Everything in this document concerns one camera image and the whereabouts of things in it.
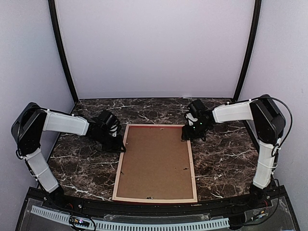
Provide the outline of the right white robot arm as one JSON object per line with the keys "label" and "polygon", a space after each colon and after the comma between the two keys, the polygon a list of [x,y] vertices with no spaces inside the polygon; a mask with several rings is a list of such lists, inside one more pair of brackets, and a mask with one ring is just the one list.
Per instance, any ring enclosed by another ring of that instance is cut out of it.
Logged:
{"label": "right white robot arm", "polygon": [[279,150],[292,126],[281,106],[267,94],[188,105],[181,139],[192,143],[200,201],[249,194],[250,209],[263,203],[266,190],[277,184]]}

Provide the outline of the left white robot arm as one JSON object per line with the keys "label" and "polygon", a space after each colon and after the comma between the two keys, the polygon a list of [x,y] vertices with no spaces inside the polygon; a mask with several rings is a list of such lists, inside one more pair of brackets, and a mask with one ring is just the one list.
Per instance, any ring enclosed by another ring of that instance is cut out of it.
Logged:
{"label": "left white robot arm", "polygon": [[123,153],[126,147],[120,131],[119,119],[108,110],[101,111],[97,117],[86,118],[43,108],[35,102],[30,102],[23,109],[11,127],[17,158],[25,161],[32,177],[49,195],[49,202],[58,210],[68,206],[68,199],[62,195],[64,191],[43,153],[45,133],[88,137],[99,143],[105,152]]}

